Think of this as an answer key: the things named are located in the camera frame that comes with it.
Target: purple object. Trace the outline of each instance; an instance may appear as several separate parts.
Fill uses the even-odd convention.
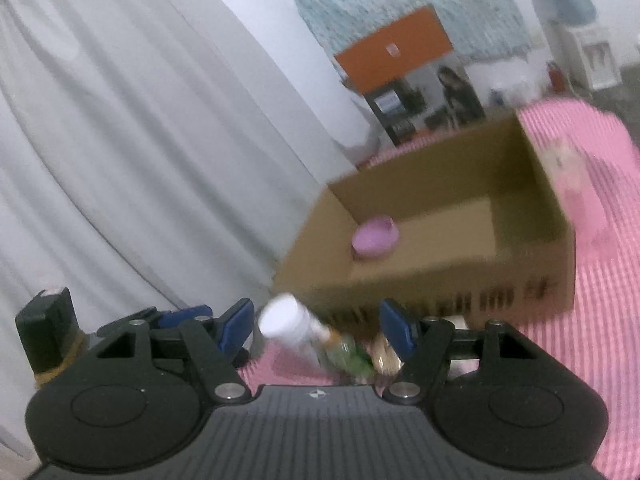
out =
[[[361,258],[379,258],[394,250],[399,237],[400,231],[391,216],[376,216],[358,228],[351,245]]]

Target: woman printed on box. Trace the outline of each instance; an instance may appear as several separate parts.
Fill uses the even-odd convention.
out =
[[[485,114],[480,99],[469,82],[448,66],[440,67],[438,79],[443,88],[444,99],[458,126],[484,119]]]

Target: metal screw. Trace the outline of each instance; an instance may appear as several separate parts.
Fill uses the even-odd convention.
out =
[[[420,386],[414,383],[393,383],[389,387],[389,391],[393,396],[401,397],[402,399],[410,399],[420,393]]]
[[[238,383],[222,383],[213,390],[221,399],[237,399],[242,397],[245,391],[245,387]]]

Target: pink mat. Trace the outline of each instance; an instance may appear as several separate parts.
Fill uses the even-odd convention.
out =
[[[607,216],[602,235],[578,245],[575,307],[571,313],[520,329],[591,385],[609,409],[609,432],[594,462],[610,480],[640,477],[640,160],[620,120],[574,100],[549,100],[521,111],[532,140],[546,146],[569,139],[586,157]],[[419,149],[427,137],[377,157],[372,165]],[[260,384],[330,384],[308,376],[295,356],[268,344],[241,371]]]

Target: white cap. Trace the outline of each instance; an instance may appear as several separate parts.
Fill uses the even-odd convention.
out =
[[[280,294],[264,307],[258,318],[260,332],[269,339],[277,339],[295,348],[315,339],[317,320],[292,294]]]

